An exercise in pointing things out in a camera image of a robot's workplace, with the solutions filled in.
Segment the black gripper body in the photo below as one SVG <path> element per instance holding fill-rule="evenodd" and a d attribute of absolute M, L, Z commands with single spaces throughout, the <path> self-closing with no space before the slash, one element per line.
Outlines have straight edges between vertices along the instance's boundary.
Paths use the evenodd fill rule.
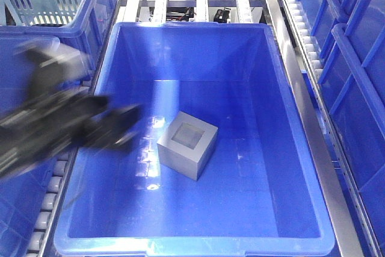
<path fill-rule="evenodd" d="M 131 152 L 130 129 L 143 116 L 142 104 L 110 108 L 110 97 L 61 84 L 89 76 L 85 52 L 63 43 L 30 40 L 17 48 L 32 62 L 26 98 L 1 117 L 1 178 L 24 174 L 74 147 Z"/>

